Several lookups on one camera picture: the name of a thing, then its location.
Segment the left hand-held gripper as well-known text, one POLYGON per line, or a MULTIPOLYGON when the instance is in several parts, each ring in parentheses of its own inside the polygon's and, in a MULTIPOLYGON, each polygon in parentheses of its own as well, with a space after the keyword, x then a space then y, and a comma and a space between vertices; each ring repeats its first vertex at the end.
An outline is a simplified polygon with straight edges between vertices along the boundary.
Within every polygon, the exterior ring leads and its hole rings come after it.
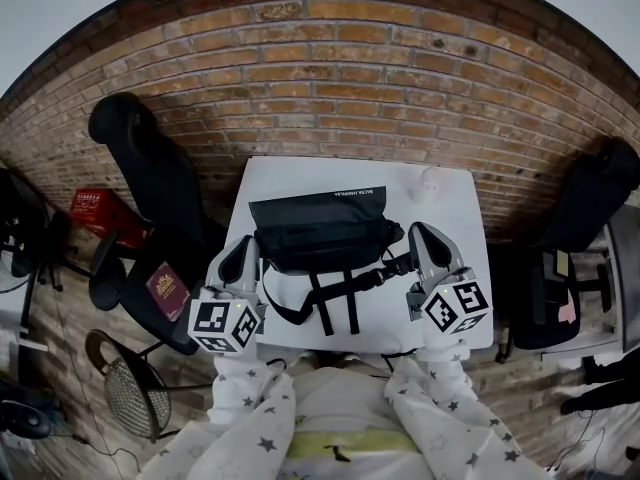
POLYGON ((206 352, 224 356, 256 356, 257 332, 265 305, 257 293, 260 251, 250 235, 235 240, 216 258, 214 281, 191 301, 189 336, 206 352))

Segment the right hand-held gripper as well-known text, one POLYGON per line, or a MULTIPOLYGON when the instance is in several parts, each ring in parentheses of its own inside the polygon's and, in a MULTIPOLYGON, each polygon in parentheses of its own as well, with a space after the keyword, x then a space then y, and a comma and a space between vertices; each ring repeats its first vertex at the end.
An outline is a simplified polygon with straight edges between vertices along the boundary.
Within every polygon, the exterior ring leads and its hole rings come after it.
POLYGON ((471 350, 493 344, 493 308, 473 269, 464 266, 456 244, 437 228, 415 222, 408 233, 409 256, 419 274, 406 294, 411 320, 423 346, 454 344, 471 350))

